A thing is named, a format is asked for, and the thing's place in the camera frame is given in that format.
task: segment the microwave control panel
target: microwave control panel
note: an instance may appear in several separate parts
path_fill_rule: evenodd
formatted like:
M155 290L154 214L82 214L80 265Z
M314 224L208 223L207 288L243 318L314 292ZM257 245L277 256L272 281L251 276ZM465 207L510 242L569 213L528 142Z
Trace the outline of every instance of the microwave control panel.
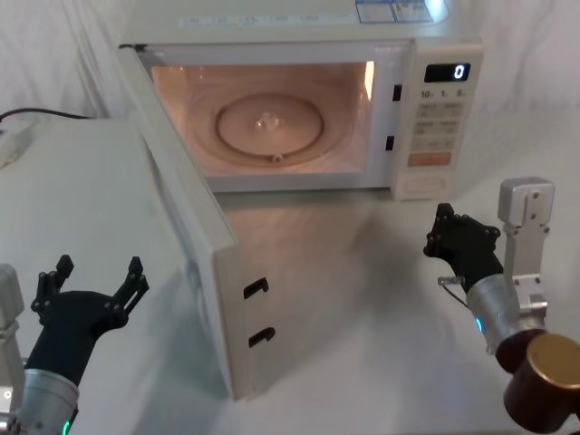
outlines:
M482 58L479 41L415 41L393 147L396 199L449 196Z

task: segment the microwave door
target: microwave door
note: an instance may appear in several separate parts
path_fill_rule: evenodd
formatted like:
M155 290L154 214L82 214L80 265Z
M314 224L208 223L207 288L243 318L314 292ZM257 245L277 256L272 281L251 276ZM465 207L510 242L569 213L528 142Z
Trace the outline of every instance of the microwave door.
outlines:
M259 300L265 293L256 292L251 302L246 300L250 283L237 239L198 165L174 130L139 56L132 48L121 48L117 61L124 87L134 103L133 118L179 218L179 235L194 251L201 281L198 309L216 348L220 370L234 399L247 396L255 389L252 358L257 347L267 345L271 338L268 332L273 330L258 326L255 320L263 314ZM171 322L171 313L167 322ZM263 343L255 343L260 334L265 338L260 340Z

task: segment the microwave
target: microwave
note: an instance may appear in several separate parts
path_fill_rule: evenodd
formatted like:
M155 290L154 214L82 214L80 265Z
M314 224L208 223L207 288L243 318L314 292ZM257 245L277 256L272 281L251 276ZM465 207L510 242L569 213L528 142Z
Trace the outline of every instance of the microwave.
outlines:
M131 117L201 281L233 398L276 341L218 192L445 198L483 47L460 0L138 0L117 50Z

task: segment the table surface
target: table surface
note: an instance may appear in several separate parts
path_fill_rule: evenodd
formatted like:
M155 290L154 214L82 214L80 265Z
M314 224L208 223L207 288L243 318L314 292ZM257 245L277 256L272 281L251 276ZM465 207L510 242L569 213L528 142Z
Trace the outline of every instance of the table surface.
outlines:
M421 253L436 203L398 203L382 191L219 196L250 275L267 271L277 315L261 368L267 388L232 402L138 133L111 120L53 121L35 133L41 139L0 170L0 261L20 278L22 354L41 330L28 308L37 274L61 254L76 264L65 290L114 293L134 255L151 288L129 324L95 347L72 435L517 430L501 400L508 376L486 355L470 313L437 287L449 267ZM547 324L576 340L579 138L580 111L474 115L451 201L499 226L503 179L555 182Z

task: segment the metal robot arm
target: metal robot arm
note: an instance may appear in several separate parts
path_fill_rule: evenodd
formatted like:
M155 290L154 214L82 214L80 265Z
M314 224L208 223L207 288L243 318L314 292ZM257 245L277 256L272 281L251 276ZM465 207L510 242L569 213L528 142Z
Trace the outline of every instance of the metal robot arm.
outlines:
M14 269L0 266L0 435L66 435L78 412L78 385L101 335L122 328L149 289L138 257L114 296L60 293L73 270L62 256L56 270L41 273L33 311L43 331L23 368L15 341L15 318L24 310Z
M544 179L502 183L503 267L494 254L499 230L455 214L450 204L439 205L424 248L425 255L449 263L455 277L440 278L440 284L461 284L488 352L514 374L504 396L507 412L538 433L556 431L580 412L580 344L545 326L540 267L553 199L554 185Z

